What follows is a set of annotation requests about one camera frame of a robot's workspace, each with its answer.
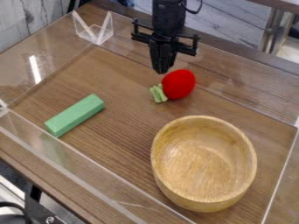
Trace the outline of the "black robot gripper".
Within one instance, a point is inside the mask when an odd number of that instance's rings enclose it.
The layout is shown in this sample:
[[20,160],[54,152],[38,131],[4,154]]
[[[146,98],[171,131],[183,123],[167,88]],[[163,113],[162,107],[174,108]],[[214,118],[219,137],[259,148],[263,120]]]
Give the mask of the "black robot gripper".
[[[151,61],[154,70],[161,73],[167,73],[170,68],[174,66],[177,59],[177,53],[183,53],[195,56],[198,53],[199,36],[185,36],[182,34],[177,36],[167,36],[153,32],[147,34],[139,31],[139,28],[150,29],[146,25],[141,24],[138,19],[133,21],[134,32],[131,38],[135,41],[149,44]],[[161,65],[161,57],[163,58],[163,68]]]

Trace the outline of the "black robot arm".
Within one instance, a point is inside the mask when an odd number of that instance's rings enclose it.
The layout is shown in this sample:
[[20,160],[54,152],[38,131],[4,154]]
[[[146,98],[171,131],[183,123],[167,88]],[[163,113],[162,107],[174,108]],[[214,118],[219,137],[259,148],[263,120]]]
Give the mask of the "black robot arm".
[[198,54],[201,37],[185,30],[185,23],[186,13],[198,14],[202,6],[203,1],[198,10],[191,10],[187,0],[154,0],[151,24],[133,20],[131,39],[149,45],[153,69],[159,74],[169,72],[179,53]]

